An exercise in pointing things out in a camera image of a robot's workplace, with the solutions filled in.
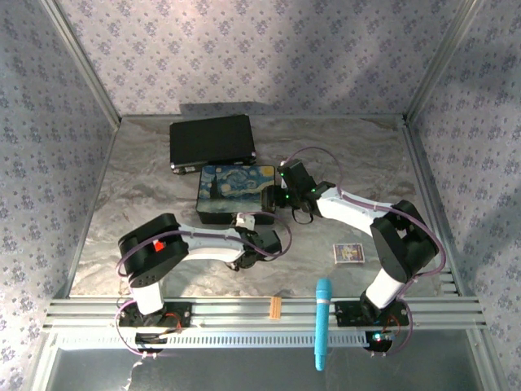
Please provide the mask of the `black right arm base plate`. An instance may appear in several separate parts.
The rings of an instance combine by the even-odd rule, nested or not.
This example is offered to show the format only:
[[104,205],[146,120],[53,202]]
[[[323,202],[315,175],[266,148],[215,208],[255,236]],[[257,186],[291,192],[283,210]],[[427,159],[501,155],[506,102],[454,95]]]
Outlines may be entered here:
[[397,301],[382,310],[365,301],[336,301],[334,313],[339,327],[409,325],[408,311]]

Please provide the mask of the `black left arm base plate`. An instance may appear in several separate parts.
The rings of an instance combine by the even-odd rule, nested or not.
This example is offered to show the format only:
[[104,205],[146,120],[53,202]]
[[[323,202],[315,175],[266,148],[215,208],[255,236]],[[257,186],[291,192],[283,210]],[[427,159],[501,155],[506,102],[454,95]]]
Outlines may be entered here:
[[165,302],[162,309],[151,314],[142,314],[135,301],[127,301],[117,315],[119,327],[166,327],[186,328],[190,326],[192,303],[189,301]]

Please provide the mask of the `aluminium front frame rail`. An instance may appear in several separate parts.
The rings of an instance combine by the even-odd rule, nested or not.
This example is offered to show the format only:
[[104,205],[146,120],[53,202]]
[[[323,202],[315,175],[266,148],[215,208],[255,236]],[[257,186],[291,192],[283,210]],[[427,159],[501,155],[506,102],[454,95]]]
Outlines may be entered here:
[[[313,298],[284,298],[279,320],[269,318],[270,299],[189,298],[192,327],[217,331],[303,331],[315,323]],[[411,297],[413,325],[420,330],[485,329],[487,324],[475,297]],[[53,300],[44,320],[45,328],[108,327],[122,305],[114,297],[77,297]]]

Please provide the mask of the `aluminium corner post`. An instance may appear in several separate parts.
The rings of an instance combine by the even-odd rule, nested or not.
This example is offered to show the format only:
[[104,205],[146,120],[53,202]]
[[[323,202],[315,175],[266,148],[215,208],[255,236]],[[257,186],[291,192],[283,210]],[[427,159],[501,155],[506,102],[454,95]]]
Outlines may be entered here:
[[98,105],[101,107],[103,114],[114,128],[118,128],[121,117],[113,105],[109,93],[95,72],[94,65],[82,47],[79,38],[72,28],[72,24],[68,21],[63,8],[59,4],[59,0],[38,1],[46,14],[50,17],[50,21],[54,25],[55,30],[61,36],[68,53],[71,55],[79,73],[83,76],[86,85],[90,88]]
[[483,4],[484,0],[460,1],[459,8],[404,113],[404,122],[407,125],[416,121]]

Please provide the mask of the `black hard case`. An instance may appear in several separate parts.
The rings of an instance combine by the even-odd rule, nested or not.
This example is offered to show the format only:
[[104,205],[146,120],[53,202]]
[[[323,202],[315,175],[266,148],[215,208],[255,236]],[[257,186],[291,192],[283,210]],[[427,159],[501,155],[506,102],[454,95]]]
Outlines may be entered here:
[[256,148],[248,115],[174,122],[169,126],[170,169],[183,175],[206,165],[253,165]]

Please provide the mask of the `starry night painted box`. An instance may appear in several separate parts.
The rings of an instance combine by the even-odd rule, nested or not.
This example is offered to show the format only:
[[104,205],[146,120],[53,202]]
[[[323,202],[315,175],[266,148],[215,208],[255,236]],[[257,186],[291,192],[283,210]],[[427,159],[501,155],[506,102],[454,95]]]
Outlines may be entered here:
[[206,165],[199,176],[196,212],[203,224],[227,225],[237,213],[257,212],[256,223],[274,222],[261,192],[275,185],[275,168],[270,165]]

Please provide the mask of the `teal toy microphone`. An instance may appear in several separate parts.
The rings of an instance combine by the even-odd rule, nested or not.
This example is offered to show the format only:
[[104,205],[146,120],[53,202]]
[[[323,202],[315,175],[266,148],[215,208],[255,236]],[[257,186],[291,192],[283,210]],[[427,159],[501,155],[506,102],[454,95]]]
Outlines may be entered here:
[[317,371],[326,367],[326,357],[329,342],[329,313],[332,298],[332,282],[329,279],[319,279],[316,286],[316,318],[314,339],[314,363]]

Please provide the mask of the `small playing card box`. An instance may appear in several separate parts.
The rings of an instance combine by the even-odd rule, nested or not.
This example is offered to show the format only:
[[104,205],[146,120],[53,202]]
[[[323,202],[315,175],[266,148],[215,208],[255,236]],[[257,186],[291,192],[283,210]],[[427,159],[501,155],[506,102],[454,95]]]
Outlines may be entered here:
[[365,262],[362,244],[334,244],[333,254],[336,265],[363,264]]

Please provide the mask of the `aluminium side frame rail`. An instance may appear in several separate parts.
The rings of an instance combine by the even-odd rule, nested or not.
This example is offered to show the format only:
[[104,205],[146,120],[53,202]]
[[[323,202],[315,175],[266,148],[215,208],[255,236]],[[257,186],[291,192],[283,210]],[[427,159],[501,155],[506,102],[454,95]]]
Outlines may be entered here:
[[105,173],[107,171],[108,161],[110,160],[112,149],[116,140],[117,133],[120,129],[121,121],[118,121],[116,125],[112,129],[111,137],[107,144],[107,150],[102,155],[102,165],[99,170],[99,173],[94,177],[95,178],[95,188],[93,194],[88,198],[88,209],[87,214],[85,216],[84,224],[82,226],[81,235],[79,236],[78,244],[75,249],[74,256],[72,258],[72,263],[68,268],[68,273],[66,274],[66,279],[63,284],[60,286],[57,293],[54,295],[54,299],[68,299],[70,297],[70,292],[72,290],[72,284],[77,272],[77,267],[79,265],[79,261],[81,259],[81,254],[83,248],[85,246],[86,237],[90,228],[90,223],[92,221],[92,217],[94,215],[95,206],[97,199],[99,197],[99,192],[101,190],[101,186],[105,177]]
[[455,297],[456,295],[460,297],[474,297],[475,292],[464,279],[466,274],[462,274],[460,271],[463,258],[456,249],[449,221],[445,215],[445,209],[436,186],[436,179],[433,176],[422,141],[419,135],[410,129],[404,116],[400,116],[400,125],[409,159],[417,179],[418,192],[427,213],[426,220],[444,245],[446,253],[444,272],[452,275],[453,282],[451,284],[453,288],[446,287],[449,285],[449,282],[443,282],[441,284],[442,292],[450,297]]

